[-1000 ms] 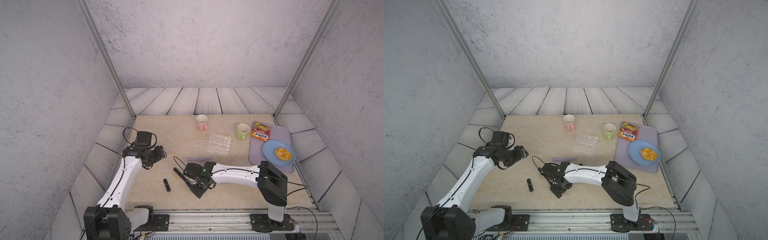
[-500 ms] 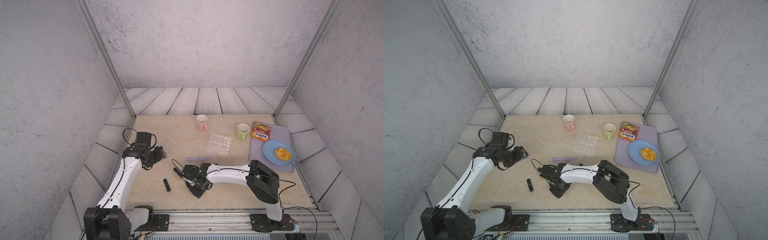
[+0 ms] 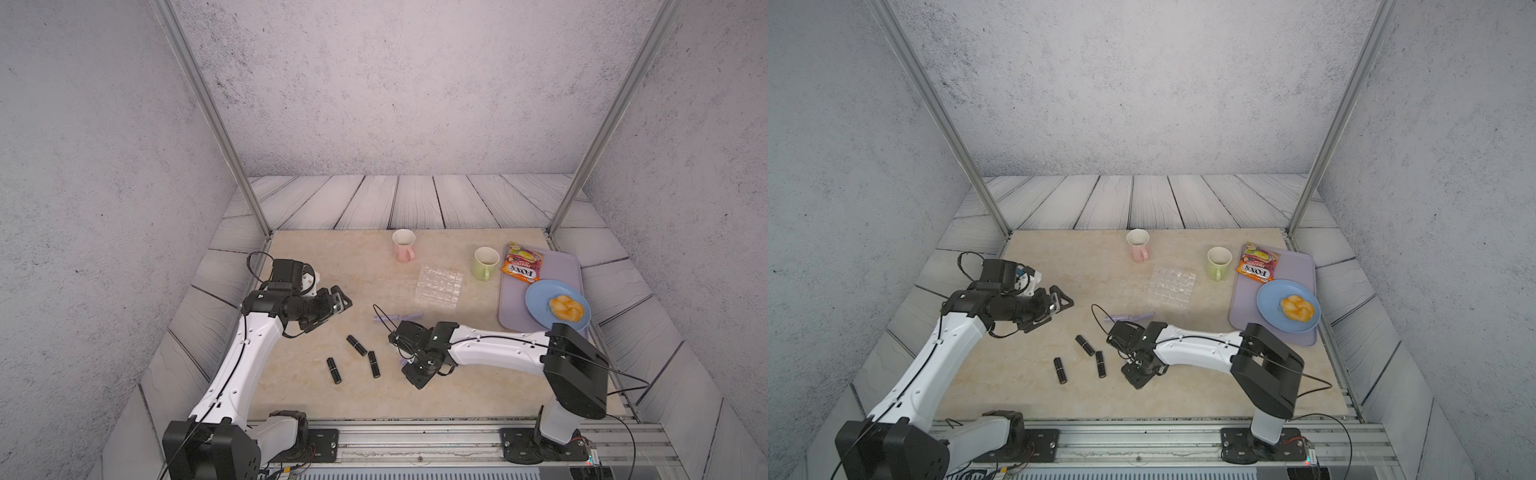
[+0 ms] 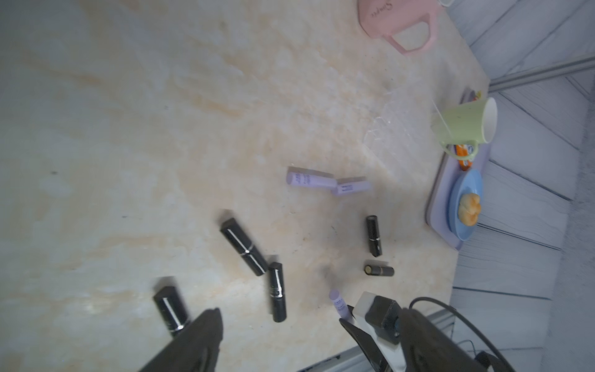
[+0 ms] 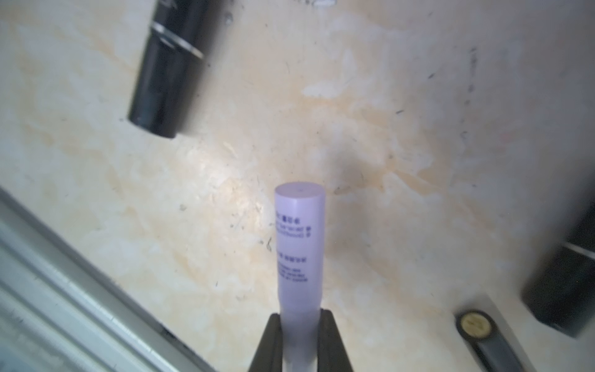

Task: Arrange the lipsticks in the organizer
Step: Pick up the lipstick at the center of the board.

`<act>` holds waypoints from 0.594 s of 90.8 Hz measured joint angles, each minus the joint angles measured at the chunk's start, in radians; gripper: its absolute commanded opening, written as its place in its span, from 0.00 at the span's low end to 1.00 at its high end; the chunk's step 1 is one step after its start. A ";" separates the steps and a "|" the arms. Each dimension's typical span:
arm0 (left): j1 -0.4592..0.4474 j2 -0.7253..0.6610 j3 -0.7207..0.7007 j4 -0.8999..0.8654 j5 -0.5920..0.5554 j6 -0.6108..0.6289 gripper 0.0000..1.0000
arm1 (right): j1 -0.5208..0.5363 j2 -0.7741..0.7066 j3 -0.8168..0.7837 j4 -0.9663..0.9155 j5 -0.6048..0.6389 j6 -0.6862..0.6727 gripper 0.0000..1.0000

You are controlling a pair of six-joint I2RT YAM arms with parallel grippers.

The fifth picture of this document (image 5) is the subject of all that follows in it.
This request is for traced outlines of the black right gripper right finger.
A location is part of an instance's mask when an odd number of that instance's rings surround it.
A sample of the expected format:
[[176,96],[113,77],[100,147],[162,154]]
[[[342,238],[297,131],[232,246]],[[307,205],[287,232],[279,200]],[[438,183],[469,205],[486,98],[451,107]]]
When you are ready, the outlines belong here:
[[353,372],[333,313],[322,309],[317,336],[317,372]]

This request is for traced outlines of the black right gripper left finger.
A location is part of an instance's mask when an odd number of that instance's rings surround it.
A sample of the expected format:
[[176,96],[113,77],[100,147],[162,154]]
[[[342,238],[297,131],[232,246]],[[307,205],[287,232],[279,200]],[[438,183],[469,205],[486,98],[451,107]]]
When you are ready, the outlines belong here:
[[269,317],[248,371],[283,371],[283,332],[279,314]]

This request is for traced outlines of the lilac lip balm tube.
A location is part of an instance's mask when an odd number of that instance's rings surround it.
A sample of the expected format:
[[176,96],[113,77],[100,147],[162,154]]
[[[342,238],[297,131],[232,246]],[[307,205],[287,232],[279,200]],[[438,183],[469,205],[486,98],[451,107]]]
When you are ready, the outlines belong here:
[[313,371],[322,303],[325,190],[291,182],[275,189],[277,292],[285,371]]

